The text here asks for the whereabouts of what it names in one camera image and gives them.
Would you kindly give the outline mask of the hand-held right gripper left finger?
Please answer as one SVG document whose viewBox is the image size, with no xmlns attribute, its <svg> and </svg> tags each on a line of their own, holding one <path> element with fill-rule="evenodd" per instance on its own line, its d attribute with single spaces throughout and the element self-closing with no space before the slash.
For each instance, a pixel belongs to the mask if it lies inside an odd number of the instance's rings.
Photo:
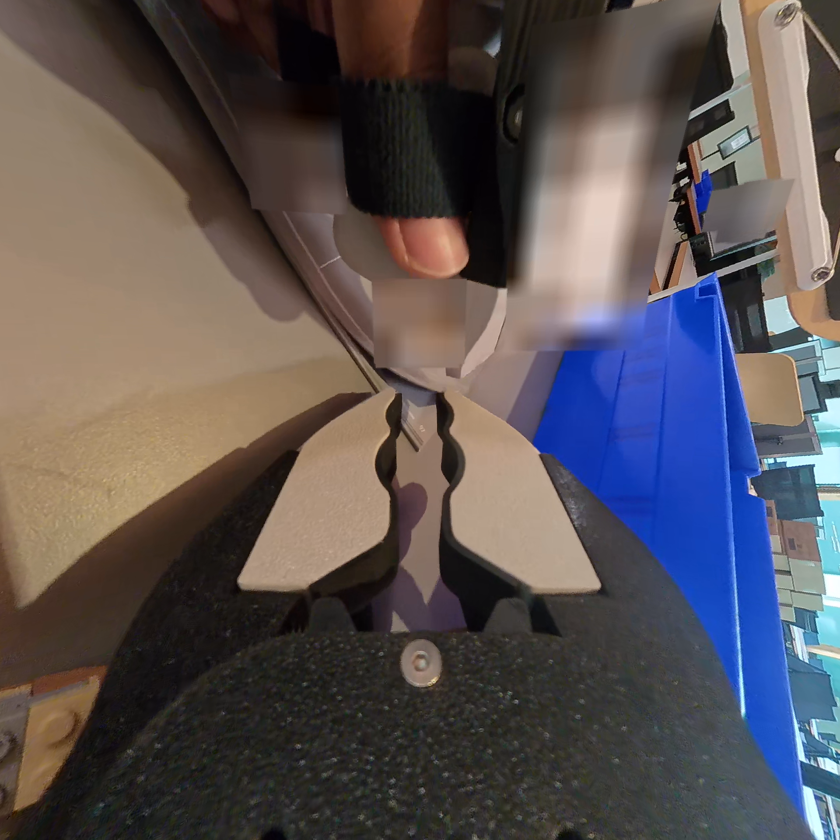
<svg viewBox="0 0 840 840">
<path fill-rule="evenodd" d="M 241 590 L 380 593 L 395 576 L 403 396 L 383 389 L 299 447 L 239 572 Z"/>
</svg>

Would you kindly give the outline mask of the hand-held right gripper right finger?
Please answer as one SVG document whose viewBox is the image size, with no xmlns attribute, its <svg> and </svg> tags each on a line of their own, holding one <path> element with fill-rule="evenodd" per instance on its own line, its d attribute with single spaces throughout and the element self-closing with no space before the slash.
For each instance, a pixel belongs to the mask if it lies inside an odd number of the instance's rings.
<svg viewBox="0 0 840 840">
<path fill-rule="evenodd" d="M 596 593 L 601 581 L 537 448 L 463 394 L 438 396 L 453 548 L 526 595 Z"/>
</svg>

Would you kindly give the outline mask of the person's left hand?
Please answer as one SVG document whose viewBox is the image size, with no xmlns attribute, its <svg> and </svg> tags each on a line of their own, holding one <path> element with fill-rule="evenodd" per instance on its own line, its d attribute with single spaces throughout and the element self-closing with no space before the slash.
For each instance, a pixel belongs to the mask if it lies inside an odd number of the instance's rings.
<svg viewBox="0 0 840 840">
<path fill-rule="evenodd" d="M 275 6 L 332 36 L 350 79 L 449 79 L 445 0 L 204 0 L 204 10 L 233 40 L 279 70 Z M 459 218 L 374 218 L 394 262 L 415 278 L 453 278 L 468 262 Z"/>
</svg>

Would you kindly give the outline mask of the blue plastic bin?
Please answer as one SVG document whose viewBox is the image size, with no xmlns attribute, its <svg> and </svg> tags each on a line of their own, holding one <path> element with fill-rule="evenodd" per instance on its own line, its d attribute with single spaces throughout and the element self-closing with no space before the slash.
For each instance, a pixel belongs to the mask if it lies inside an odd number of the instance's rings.
<svg viewBox="0 0 840 840">
<path fill-rule="evenodd" d="M 566 353 L 533 435 L 663 563 L 807 815 L 758 456 L 716 275 L 655 299 L 628 350 Z"/>
</svg>

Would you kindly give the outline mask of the background office shelving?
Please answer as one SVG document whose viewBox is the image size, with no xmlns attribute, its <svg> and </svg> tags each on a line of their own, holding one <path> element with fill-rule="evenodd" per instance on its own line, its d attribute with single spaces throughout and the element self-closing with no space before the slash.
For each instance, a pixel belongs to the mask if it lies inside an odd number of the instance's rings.
<svg viewBox="0 0 840 840">
<path fill-rule="evenodd" d="M 648 301 L 710 274 L 722 284 L 756 278 L 770 299 L 782 292 L 774 230 L 730 246 L 716 244 L 707 232 L 707 194 L 768 174 L 737 0 L 719 3 L 708 50 L 710 67 L 701 70 L 700 102 L 689 113 L 686 148 L 677 158 Z"/>
</svg>

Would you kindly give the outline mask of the beige rounded panel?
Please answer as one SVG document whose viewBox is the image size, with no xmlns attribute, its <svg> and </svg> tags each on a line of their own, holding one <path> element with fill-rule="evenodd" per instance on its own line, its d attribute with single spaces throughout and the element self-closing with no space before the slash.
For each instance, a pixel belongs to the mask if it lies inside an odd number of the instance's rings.
<svg viewBox="0 0 840 840">
<path fill-rule="evenodd" d="M 787 355 L 734 355 L 751 424 L 799 426 L 802 400 L 797 363 Z"/>
</svg>

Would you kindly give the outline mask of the pale wooden block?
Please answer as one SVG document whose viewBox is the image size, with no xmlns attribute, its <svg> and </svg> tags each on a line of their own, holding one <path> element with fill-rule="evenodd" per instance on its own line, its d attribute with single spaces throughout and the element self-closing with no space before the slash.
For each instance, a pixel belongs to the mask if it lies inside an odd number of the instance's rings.
<svg viewBox="0 0 840 840">
<path fill-rule="evenodd" d="M 104 665 L 30 681 L 13 811 L 34 805 L 68 760 L 94 709 Z"/>
</svg>

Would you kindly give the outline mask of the white plastic bracket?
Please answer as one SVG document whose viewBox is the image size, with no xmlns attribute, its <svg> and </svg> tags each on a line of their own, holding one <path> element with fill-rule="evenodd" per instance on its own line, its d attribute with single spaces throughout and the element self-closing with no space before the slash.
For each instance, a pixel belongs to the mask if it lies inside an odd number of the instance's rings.
<svg viewBox="0 0 840 840">
<path fill-rule="evenodd" d="M 756 24 L 770 120 L 781 179 L 791 182 L 786 206 L 797 289 L 819 289 L 833 275 L 833 238 L 822 209 L 807 101 L 809 58 L 802 6 L 771 3 Z"/>
</svg>

